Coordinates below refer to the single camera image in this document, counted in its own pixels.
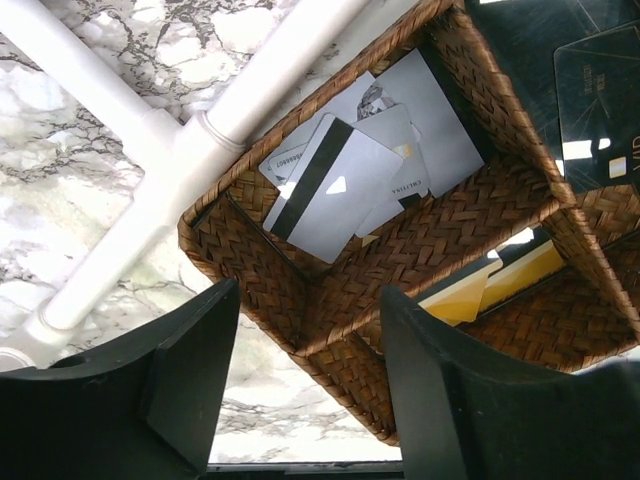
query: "card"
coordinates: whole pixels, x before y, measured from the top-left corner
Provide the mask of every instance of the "card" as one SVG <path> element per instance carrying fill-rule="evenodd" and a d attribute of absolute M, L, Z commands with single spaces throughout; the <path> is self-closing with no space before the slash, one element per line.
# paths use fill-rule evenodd
<path fill-rule="evenodd" d="M 555 53 L 564 171 L 576 193 L 640 185 L 639 25 Z"/>
<path fill-rule="evenodd" d="M 371 85 L 358 104 L 358 121 L 372 117 L 397 105 L 395 100 L 377 83 Z"/>
<path fill-rule="evenodd" d="M 396 105 L 369 116 L 354 123 L 353 127 L 404 159 L 402 168 L 390 182 L 394 199 L 399 200 L 429 188 L 429 176 L 404 105 Z M 279 181 L 284 183 L 289 178 L 305 148 L 306 144 L 300 145 L 271 159 L 271 170 Z"/>
<path fill-rule="evenodd" d="M 271 155 L 262 161 L 258 167 L 260 173 L 262 173 L 276 187 L 281 185 L 282 181 L 278 180 L 273 172 L 270 160 L 275 156 L 280 156 L 292 148 L 307 144 L 311 135 L 313 135 L 313 132 L 322 120 L 322 117 L 327 113 L 331 113 L 347 123 L 354 123 L 358 121 L 358 107 L 361 106 L 363 97 L 373 82 L 373 75 L 369 72 L 365 72 L 349 87 L 333 97 L 309 120 L 299 125 L 293 132 L 291 132 L 291 134 L 284 138 L 278 148 L 276 148 Z"/>
<path fill-rule="evenodd" d="M 413 50 L 376 79 L 406 106 L 419 132 L 418 145 L 429 175 L 429 190 L 439 197 L 484 165 L 482 157 L 433 73 Z"/>
<path fill-rule="evenodd" d="M 398 154 L 327 114 L 263 227 L 333 263 L 402 163 Z"/>
<path fill-rule="evenodd" d="M 413 195 L 406 196 L 399 200 L 393 198 L 393 194 L 388 194 L 383 200 L 381 200 L 365 217 L 364 221 L 360 224 L 356 230 L 356 236 L 358 238 L 364 238 L 371 232 L 381 227 L 396 215 L 401 214 L 410 205 L 419 202 L 420 199 L 426 197 L 429 191 L 425 190 L 420 193 L 414 193 Z"/>
<path fill-rule="evenodd" d="M 552 156 L 562 158 L 553 52 L 640 18 L 638 0 L 467 0 L 466 10 L 499 60 Z"/>

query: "gray marble veining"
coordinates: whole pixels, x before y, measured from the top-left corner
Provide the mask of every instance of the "gray marble veining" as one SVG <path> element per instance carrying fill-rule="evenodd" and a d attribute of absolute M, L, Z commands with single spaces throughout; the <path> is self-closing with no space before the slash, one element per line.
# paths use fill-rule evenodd
<path fill-rule="evenodd" d="M 296 0 L 43 3 L 149 104 L 186 120 L 211 106 Z M 413 3 L 373 0 L 261 132 Z M 0 337 L 62 287 L 142 175 L 108 129 L 0 35 Z M 209 285 L 174 231 L 95 308 L 62 355 L 115 338 Z M 399 458 L 241 318 L 212 461 Z"/>

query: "basket compartment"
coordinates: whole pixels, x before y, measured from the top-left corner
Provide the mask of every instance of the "basket compartment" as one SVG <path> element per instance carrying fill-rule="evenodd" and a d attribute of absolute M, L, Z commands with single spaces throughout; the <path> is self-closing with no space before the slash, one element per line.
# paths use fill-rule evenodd
<path fill-rule="evenodd" d="M 640 227 L 640 198 L 631 185 L 620 185 L 578 195 L 578 207 L 587 216 L 600 245 L 608 245 Z"/>
<path fill-rule="evenodd" d="M 309 298 L 299 354 L 308 355 L 371 323 L 365 337 L 380 351 L 383 284 L 416 296 L 559 208 L 542 174 L 496 156 L 480 171 L 332 268 Z"/>
<path fill-rule="evenodd" d="M 637 344 L 627 321 L 573 268 L 459 328 L 508 355 L 569 372 Z"/>
<path fill-rule="evenodd" d="M 179 226 L 181 247 L 193 263 L 214 282 L 236 278 L 243 311 L 391 445 L 398 439 L 377 306 L 384 283 L 415 296 L 542 223 L 572 268 L 460 328 L 518 358 L 562 370 L 637 344 L 632 300 L 638 305 L 640 291 L 629 268 L 635 257 L 613 246 L 605 256 L 601 248 L 639 226 L 637 199 L 626 187 L 576 199 L 510 80 L 470 17 L 453 3 L 418 3 L 258 140 Z M 366 247 L 352 239 L 334 265 L 264 232 L 262 222 L 279 192 L 258 172 L 260 162 L 366 70 L 381 73 L 424 42 L 488 132 L 496 154 L 487 165 L 443 197 L 425 198 L 388 222 Z M 196 225 L 197 216 L 202 221 Z"/>

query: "black card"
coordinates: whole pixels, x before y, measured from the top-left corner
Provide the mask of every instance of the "black card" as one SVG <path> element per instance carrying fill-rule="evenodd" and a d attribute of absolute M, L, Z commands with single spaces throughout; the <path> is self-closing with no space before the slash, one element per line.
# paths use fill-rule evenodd
<path fill-rule="evenodd" d="M 577 193 L 640 185 L 640 22 L 559 48 L 565 177 Z"/>
<path fill-rule="evenodd" d="M 640 20 L 639 0 L 465 0 L 502 72 L 555 158 L 562 156 L 553 53 Z"/>

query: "woven basket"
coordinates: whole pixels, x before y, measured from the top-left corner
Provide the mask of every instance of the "woven basket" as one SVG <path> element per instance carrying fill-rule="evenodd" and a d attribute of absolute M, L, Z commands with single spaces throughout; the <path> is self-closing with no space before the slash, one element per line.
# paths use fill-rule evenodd
<path fill-rule="evenodd" d="M 378 240 L 363 247 L 352 239 L 333 265 L 263 231 L 279 192 L 258 172 L 260 162 L 362 73 L 380 73 L 424 41 L 498 153 L 449 193 L 424 198 L 381 227 Z M 428 0 L 256 142 L 184 214 L 179 232 L 196 267 L 214 282 L 237 279 L 249 318 L 378 439 L 396 445 L 381 285 L 415 296 L 523 228 L 542 225 L 570 267 L 462 328 L 516 357 L 573 370 L 637 343 L 640 240 L 612 242 L 639 222 L 631 187 L 576 198 L 463 6 Z"/>

